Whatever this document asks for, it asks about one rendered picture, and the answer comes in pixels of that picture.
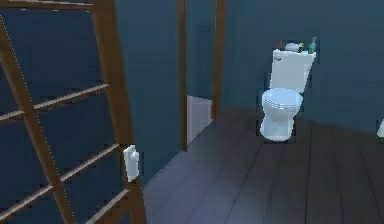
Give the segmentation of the white soap bottle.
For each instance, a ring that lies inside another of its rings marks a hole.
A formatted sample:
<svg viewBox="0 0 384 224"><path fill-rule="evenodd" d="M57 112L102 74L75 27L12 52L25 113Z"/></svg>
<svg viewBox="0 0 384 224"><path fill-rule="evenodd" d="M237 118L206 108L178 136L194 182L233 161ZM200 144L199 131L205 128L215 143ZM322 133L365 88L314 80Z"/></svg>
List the white soap bottle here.
<svg viewBox="0 0 384 224"><path fill-rule="evenodd" d="M139 176L139 153L134 145L123 150L127 180L132 182Z"/></svg>

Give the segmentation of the brown wooden ladder shelf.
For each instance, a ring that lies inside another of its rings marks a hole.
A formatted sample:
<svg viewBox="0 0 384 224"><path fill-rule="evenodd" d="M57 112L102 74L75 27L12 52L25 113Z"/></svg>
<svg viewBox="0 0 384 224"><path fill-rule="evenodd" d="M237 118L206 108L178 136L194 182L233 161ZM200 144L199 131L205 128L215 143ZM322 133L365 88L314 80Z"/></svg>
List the brown wooden ladder shelf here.
<svg viewBox="0 0 384 224"><path fill-rule="evenodd" d="M120 156L124 189L85 224L117 224L125 214L130 216L131 224L147 224L139 176L129 182L125 170L123 150L134 145L134 134L125 86L114 1L94 0L91 3L71 3L43 0L0 0L0 9L9 8L89 11L92 15L104 83L54 100L39 104L33 103L6 27L0 17L0 64L18 105L16 111L0 116L0 124L17 119L22 119L25 122L29 137L48 180L47 186L0 213L0 224L6 224L11 216L30 207L33 202L49 193L54 195L64 223L76 224L69 200L64 192L64 183L113 152L117 152ZM38 114L100 92L107 93L115 143L61 176L54 164Z"/></svg>

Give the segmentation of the brown wooden door frame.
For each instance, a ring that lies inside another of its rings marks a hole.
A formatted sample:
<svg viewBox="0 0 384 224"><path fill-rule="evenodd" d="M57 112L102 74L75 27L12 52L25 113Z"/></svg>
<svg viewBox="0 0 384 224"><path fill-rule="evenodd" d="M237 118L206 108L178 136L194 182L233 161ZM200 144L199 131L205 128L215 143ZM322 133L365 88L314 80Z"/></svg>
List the brown wooden door frame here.
<svg viewBox="0 0 384 224"><path fill-rule="evenodd" d="M222 75L224 61L224 39L226 27L226 0L215 0L215 38L213 57L213 84L211 117L220 117ZM181 118L181 149L187 151L187 49L186 49L186 0L177 0L178 66Z"/></svg>

